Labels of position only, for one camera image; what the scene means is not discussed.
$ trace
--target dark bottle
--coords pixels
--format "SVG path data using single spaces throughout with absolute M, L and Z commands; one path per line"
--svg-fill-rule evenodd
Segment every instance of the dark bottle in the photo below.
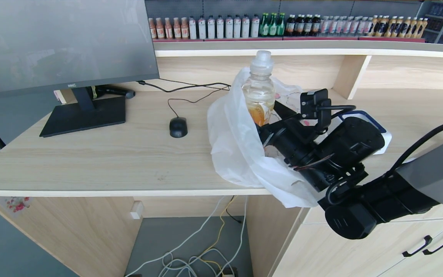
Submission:
M 295 28 L 293 30 L 294 37 L 300 37 L 304 31 L 304 15 L 299 14 L 298 18 L 295 20 Z
M 316 14 L 312 19 L 311 36 L 316 37 L 319 34 L 320 15 Z
M 304 20 L 304 32 L 302 33 L 302 36 L 308 37 L 311 34 L 312 30 L 312 14 L 308 14 Z
M 290 17 L 288 17 L 288 20 L 286 21 L 285 35 L 288 37 L 292 36 L 294 29 L 295 29 L 295 15 L 290 14 Z

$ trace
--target desk surface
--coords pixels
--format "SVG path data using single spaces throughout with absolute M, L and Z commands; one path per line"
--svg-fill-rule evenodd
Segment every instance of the desk surface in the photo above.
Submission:
M 196 104 L 173 101 L 188 120 L 188 135 L 172 138 L 169 97 L 197 100 L 207 91 L 140 92 L 127 100 L 121 125 L 41 138 L 47 116 L 0 151 L 0 196 L 196 196 L 264 195 L 264 188 L 231 184 L 213 169 L 206 111 L 224 92 Z M 382 174 L 418 138 L 443 123 L 443 91 L 367 90 L 354 100 L 333 91 L 333 103 L 367 110 L 392 132 L 383 155 L 364 163 Z

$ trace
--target computer monitor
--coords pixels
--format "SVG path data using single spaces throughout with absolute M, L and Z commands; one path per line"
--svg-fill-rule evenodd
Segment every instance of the computer monitor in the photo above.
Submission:
M 72 89 L 41 137 L 125 122 L 91 86 L 158 78 L 144 0 L 0 0 L 0 98 Z

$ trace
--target monitor stand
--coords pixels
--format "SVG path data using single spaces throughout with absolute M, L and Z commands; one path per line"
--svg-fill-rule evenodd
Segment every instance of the monitor stand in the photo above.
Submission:
M 121 124 L 126 121 L 125 97 L 93 100 L 91 87 L 72 89 L 77 103 L 56 106 L 47 120 L 41 137 Z

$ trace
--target monitor screen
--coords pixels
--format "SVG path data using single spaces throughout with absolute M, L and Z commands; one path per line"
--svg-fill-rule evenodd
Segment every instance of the monitor screen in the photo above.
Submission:
M 144 0 L 0 0 L 0 97 L 155 78 Z

